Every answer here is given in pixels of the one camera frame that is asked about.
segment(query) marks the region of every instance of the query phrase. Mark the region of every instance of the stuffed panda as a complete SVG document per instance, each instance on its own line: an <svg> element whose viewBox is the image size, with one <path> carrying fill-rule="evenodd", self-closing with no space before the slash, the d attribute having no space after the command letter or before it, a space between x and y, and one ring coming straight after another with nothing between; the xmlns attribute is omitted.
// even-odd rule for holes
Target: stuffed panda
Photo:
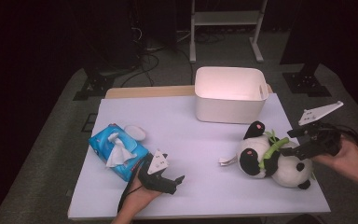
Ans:
<svg viewBox="0 0 358 224"><path fill-rule="evenodd" d="M237 160L247 175L254 178L271 176L279 185L288 188L307 189L310 187L312 161L301 161L295 156L284 157L279 148L297 147L287 137L279 139L268 136L265 125L253 122L241 140Z"/></svg>

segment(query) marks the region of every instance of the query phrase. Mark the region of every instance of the dark background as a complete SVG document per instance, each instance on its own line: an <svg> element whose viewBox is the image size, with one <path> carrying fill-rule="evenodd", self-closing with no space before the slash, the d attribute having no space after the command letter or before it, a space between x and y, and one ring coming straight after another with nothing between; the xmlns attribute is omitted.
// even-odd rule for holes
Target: dark background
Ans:
<svg viewBox="0 0 358 224"><path fill-rule="evenodd" d="M218 3L197 0L197 9L258 9L261 1ZM73 73L137 67L142 45L132 41L131 27L174 45L176 30L189 29L190 6L189 0L0 1L0 203ZM358 2L269 0L262 29L290 28L282 63L316 57L358 102Z"/></svg>

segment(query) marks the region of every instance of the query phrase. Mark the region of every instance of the white paper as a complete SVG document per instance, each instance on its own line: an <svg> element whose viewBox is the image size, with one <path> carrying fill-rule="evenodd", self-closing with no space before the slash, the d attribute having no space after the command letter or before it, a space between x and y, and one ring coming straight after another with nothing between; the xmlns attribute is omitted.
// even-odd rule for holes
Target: white paper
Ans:
<svg viewBox="0 0 358 224"><path fill-rule="evenodd" d="M92 135L109 123L135 124L147 132L142 144L154 153L168 154L163 176L185 175L177 191L156 198L137 218L237 217L329 212L316 180L309 189L289 189L271 178L254 179L237 165L221 166L232 158L249 125L201 122L195 115L195 96L105 99ZM276 94L259 116L266 130L287 136L291 126ZM89 147L68 212L71 219L112 218L127 183Z"/></svg>

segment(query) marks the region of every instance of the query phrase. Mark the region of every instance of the gray carpet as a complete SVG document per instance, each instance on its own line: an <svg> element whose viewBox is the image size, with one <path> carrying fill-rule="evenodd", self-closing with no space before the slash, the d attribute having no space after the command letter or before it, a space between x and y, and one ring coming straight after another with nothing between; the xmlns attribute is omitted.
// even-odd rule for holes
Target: gray carpet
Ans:
<svg viewBox="0 0 358 224"><path fill-rule="evenodd" d="M197 45L197 62L190 65L181 51L165 49L154 53L158 66L149 72L155 86L189 85L191 67L202 66L253 67L261 70L267 83L278 93L283 108L293 127L297 127L303 109L329 105L342 101L345 105L327 116L324 121L351 126L358 132L358 106L347 94L336 74L320 65L316 77L331 93L331 97L308 97L292 94L282 73L296 72L302 64L279 65L289 33L262 32L259 47L265 61L257 63L248 42L251 34L230 34L214 44ZM157 43L149 48L158 47ZM188 43L178 48L188 55ZM155 58L145 58L145 68L152 67ZM119 87L131 74L118 77L114 87ZM90 113L96 113L102 97L86 101L73 101L87 79L82 69L77 71L58 99L57 104L34 143L26 162L0 207L0 223L109 223L109 220L68 220L67 211L88 148L90 133L81 132ZM137 76L125 87L149 86L145 75ZM315 164L326 200L332 212L321 214L328 224L358 223L358 187L334 171ZM261 217L267 224L283 224L293 216L284 214Z"/></svg>

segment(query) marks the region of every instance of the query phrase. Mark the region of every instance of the human hand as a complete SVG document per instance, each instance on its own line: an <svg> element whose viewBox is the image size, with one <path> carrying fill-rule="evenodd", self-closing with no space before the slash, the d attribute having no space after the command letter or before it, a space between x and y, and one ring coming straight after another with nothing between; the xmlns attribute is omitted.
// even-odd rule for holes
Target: human hand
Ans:
<svg viewBox="0 0 358 224"><path fill-rule="evenodd" d="M358 184L358 146L345 137L341 137L341 150L336 156L329 154L312 158Z"/></svg>
<svg viewBox="0 0 358 224"><path fill-rule="evenodd" d="M313 157L312 160L358 182L358 146L346 137L341 137L341 149L336 156L323 154Z"/></svg>
<svg viewBox="0 0 358 224"><path fill-rule="evenodd" d="M161 192L146 189L142 186L138 178L139 170L136 177L133 179L132 184L121 210L117 213L116 218L112 224L128 224L131 223L132 218L146 208L154 199L156 199Z"/></svg>

